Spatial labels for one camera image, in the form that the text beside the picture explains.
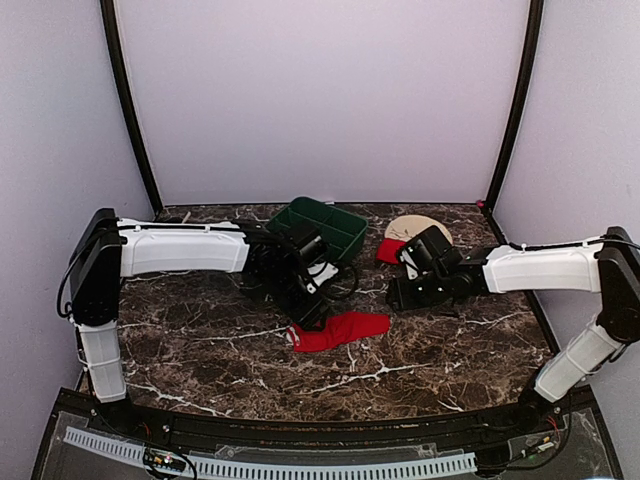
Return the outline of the red sock with santa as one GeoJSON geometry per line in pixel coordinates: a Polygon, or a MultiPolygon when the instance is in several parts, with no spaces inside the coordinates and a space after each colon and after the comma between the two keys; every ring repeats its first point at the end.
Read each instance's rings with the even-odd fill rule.
{"type": "Polygon", "coordinates": [[[348,312],[328,318],[322,331],[305,331],[293,325],[287,329],[287,335],[295,352],[316,353],[386,334],[390,326],[388,315],[348,312]]]}

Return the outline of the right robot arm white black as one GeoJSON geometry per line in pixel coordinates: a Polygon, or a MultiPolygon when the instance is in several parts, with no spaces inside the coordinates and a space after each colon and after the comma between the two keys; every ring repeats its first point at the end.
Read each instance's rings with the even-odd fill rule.
{"type": "Polygon", "coordinates": [[[395,312],[425,309],[471,297],[520,291],[597,294],[601,310],[539,371],[523,402],[510,413],[521,434],[534,432],[549,405],[639,340],[639,246],[622,227],[561,244],[503,244],[462,253],[437,227],[399,249],[406,274],[390,282],[386,301],[395,312]]]}

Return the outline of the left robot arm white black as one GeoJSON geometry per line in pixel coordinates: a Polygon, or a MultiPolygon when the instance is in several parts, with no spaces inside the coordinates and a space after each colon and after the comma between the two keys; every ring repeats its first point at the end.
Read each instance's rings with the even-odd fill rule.
{"type": "Polygon", "coordinates": [[[120,436],[141,427],[130,406],[117,322],[121,283],[151,273],[220,272],[256,282],[275,305],[307,331],[325,327],[323,287],[341,272],[320,230],[302,223],[274,233],[258,224],[157,223],[120,218],[111,208],[95,212],[60,281],[56,311],[72,323],[81,361],[101,417],[120,436]]]}

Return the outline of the red sock plain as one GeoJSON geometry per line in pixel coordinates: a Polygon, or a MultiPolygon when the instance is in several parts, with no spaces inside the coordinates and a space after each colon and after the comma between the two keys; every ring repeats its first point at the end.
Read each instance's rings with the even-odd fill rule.
{"type": "Polygon", "coordinates": [[[405,245],[405,241],[385,237],[377,249],[376,260],[385,264],[398,265],[398,252],[405,245]]]}

